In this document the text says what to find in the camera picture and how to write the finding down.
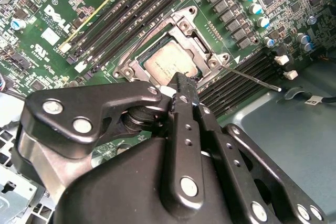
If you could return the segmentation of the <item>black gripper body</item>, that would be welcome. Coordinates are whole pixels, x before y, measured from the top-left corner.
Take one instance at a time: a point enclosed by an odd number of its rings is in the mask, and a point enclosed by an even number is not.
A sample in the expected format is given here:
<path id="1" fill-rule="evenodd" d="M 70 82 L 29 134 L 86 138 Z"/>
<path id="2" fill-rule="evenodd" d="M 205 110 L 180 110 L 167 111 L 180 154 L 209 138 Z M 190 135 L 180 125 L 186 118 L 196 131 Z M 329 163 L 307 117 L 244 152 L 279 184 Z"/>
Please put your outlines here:
<path id="1" fill-rule="evenodd" d="M 62 194 L 54 223 L 231 223 L 214 159 L 202 155 L 205 202 L 189 218 L 160 200 L 167 140 L 145 140 L 77 178 Z"/>

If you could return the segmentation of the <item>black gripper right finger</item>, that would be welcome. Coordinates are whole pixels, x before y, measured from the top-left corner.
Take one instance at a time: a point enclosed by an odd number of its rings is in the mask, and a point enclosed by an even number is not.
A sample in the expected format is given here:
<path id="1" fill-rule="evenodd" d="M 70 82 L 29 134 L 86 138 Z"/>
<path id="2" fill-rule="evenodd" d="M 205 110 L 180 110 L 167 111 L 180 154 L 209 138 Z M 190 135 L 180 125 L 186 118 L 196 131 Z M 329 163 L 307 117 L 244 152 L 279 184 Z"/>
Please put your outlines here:
<path id="1" fill-rule="evenodd" d="M 322 209 L 240 128 L 195 107 L 232 223 L 325 223 Z"/>

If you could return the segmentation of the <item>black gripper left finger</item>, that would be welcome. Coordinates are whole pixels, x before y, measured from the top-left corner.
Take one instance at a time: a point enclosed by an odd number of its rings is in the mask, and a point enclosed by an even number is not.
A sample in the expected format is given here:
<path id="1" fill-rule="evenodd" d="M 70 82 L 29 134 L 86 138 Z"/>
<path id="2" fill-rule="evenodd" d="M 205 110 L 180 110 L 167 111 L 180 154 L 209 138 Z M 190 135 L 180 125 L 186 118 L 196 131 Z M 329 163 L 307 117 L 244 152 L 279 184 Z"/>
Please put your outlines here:
<path id="1" fill-rule="evenodd" d="M 78 180 L 106 179 L 104 165 L 92 166 L 95 147 L 147 130 L 167 141 L 163 205 L 201 208 L 201 106 L 195 81 L 182 73 L 162 88 L 136 81 L 40 90 L 25 100 L 16 149 L 60 208 L 72 200 L 71 191 L 82 202 L 93 201 Z"/>

